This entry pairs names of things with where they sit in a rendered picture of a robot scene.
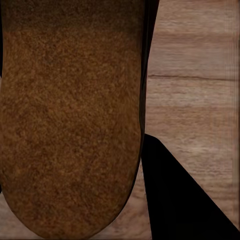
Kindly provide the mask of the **sandal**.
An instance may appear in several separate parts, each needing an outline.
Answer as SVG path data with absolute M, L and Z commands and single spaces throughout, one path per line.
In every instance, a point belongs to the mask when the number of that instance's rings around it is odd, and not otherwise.
M 142 155 L 160 0 L 0 0 L 0 186 L 46 240 L 125 207 Z

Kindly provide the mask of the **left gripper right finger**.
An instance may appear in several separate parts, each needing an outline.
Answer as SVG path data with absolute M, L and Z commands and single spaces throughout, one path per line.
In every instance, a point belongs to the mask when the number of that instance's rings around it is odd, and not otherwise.
M 152 240 L 240 240 L 240 231 L 156 137 L 141 162 Z

